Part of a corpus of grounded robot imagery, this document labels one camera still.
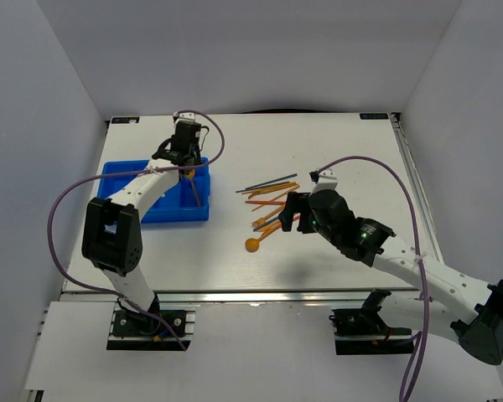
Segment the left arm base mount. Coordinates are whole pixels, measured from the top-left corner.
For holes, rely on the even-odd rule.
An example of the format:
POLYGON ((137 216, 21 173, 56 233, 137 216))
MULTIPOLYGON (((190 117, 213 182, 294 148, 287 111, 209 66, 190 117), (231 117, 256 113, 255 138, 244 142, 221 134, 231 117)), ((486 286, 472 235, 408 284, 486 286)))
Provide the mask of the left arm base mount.
POLYGON ((159 316, 175 336, 160 321, 137 312, 129 312, 114 304, 106 340, 109 351, 184 352, 194 333, 195 310, 158 309, 159 316))

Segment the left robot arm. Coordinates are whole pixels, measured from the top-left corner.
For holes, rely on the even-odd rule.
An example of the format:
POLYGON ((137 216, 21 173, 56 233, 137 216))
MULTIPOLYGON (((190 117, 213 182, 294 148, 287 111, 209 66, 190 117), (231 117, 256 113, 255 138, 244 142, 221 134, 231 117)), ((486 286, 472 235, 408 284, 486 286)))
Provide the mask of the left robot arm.
POLYGON ((174 134, 148 161, 145 174, 138 174, 108 198, 93 198, 87 205, 81 253, 102 271, 120 294, 122 308, 133 312, 132 325, 143 334, 160 324, 158 299, 139 267, 143 253, 141 220, 190 170, 201 164, 201 125, 192 113, 178 114, 174 134))

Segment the orange plastic fork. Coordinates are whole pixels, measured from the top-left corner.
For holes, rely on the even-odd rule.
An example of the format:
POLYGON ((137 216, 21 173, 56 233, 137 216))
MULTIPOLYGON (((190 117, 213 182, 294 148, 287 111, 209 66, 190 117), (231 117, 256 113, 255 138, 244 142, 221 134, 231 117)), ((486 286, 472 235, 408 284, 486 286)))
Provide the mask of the orange plastic fork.
POLYGON ((250 205, 284 205, 285 201, 280 200, 247 200, 245 204, 250 205))

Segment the yellow plastic spoon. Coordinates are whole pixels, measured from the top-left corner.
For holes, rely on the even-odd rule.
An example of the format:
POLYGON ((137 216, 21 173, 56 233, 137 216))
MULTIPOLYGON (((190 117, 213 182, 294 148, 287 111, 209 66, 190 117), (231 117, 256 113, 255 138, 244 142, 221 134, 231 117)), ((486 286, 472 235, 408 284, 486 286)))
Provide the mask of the yellow plastic spoon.
POLYGON ((267 229, 262 231, 262 233, 257 238, 249 238, 245 242, 246 251, 253 253, 259 250, 260 244, 264 241, 269 235, 273 234, 276 230, 281 228, 280 223, 272 224, 267 229))

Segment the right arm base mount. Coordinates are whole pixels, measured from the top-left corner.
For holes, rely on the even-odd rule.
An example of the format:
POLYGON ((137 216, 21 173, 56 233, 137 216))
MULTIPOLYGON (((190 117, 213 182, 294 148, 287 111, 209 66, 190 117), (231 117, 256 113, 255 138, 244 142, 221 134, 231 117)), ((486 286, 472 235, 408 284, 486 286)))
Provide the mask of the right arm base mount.
POLYGON ((404 327, 389 327, 379 317, 381 304, 392 293, 374 290, 357 308, 337 308, 329 314, 338 356, 411 354, 415 336, 404 327))

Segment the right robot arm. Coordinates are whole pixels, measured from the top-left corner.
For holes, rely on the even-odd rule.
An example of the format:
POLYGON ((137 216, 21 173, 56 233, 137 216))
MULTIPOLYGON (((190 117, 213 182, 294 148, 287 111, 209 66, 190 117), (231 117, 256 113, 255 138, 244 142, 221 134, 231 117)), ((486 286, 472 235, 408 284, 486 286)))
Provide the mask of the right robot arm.
POLYGON ((418 253, 393 229, 355 216, 333 189, 291 192, 279 220, 284 232, 297 220, 298 232, 316 233, 347 259, 395 276, 422 293, 419 300, 372 296, 361 313, 368 332, 412 327, 420 313, 423 327, 457 343, 473 358, 493 366, 503 362, 503 279, 482 281, 418 253))

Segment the blue plastic knife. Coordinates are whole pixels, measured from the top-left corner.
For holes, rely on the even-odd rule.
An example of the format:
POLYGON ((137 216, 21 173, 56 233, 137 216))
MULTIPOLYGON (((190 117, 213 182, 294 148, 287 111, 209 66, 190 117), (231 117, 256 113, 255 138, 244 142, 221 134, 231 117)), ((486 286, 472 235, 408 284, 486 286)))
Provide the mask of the blue plastic knife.
POLYGON ((254 232, 262 232, 262 231, 270 229, 271 227, 275 226, 278 223, 279 223, 279 219, 271 219, 270 221, 265 222, 264 224, 258 225, 253 231, 254 232))

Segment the orange plastic spoon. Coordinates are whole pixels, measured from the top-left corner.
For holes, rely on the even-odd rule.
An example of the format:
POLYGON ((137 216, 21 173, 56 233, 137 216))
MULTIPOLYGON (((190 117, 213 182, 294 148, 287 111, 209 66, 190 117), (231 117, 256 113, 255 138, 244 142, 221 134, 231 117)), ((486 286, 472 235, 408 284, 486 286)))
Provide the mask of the orange plastic spoon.
POLYGON ((197 187, 194 182, 195 170, 194 169, 189 170, 184 176, 190 183, 190 187, 191 187, 192 192, 194 194, 194 199, 197 203, 197 206, 200 207, 201 206, 200 196, 198 194, 197 187))

